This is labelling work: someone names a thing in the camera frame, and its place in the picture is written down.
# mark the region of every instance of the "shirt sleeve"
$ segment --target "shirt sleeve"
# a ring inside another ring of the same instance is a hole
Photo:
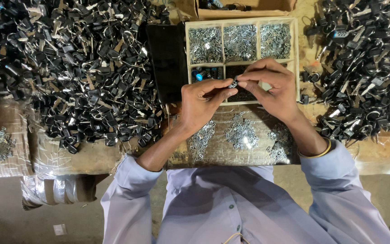
[[[104,244],[154,243],[148,192],[162,173],[148,171],[125,155],[100,203],[104,210]]]
[[[313,197],[309,215],[338,243],[390,244],[390,231],[362,188],[355,161],[339,141],[332,146],[321,157],[300,158]]]

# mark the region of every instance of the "light blue shirt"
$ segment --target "light blue shirt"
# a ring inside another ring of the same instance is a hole
[[[324,156],[300,159],[314,199],[309,214],[274,184],[272,166],[168,170],[157,241],[148,192],[161,172],[126,155],[101,200],[103,243],[220,244],[238,232],[250,244],[390,244],[355,161],[338,141],[332,146]],[[228,243],[240,244],[240,235]]]

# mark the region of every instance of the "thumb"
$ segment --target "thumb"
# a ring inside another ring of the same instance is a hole
[[[210,103],[213,104],[216,107],[219,107],[219,105],[227,98],[231,97],[232,95],[237,94],[238,90],[237,88],[227,88],[223,89],[222,91],[216,93],[214,97],[210,100]]]
[[[265,91],[261,86],[258,86],[255,81],[240,81],[238,85],[245,90],[251,92],[259,102],[263,102],[266,99],[271,98],[271,94]]]

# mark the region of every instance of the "person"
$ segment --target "person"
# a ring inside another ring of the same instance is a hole
[[[355,162],[338,141],[321,137],[295,102],[294,74],[262,59],[238,76],[268,113],[290,129],[313,203],[306,213],[274,184],[272,166],[168,170],[163,220],[151,235],[149,191],[178,145],[237,93],[232,79],[181,89],[178,123],[139,158],[126,155],[101,199],[105,244],[390,244],[390,231],[362,188]],[[272,86],[264,91],[257,82]]]

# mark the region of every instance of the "white string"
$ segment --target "white string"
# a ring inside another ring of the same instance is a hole
[[[230,236],[230,238],[228,238],[228,240],[226,240],[226,241],[225,241],[224,243],[222,243],[222,244],[227,244],[227,242],[230,241],[231,238],[233,238],[233,236],[235,236],[235,235],[240,235],[240,236],[242,237],[243,241],[246,241],[248,244],[250,244],[249,241],[247,241],[245,238],[243,238],[243,235],[240,234],[240,233],[235,233],[235,234],[233,234],[232,236]]]

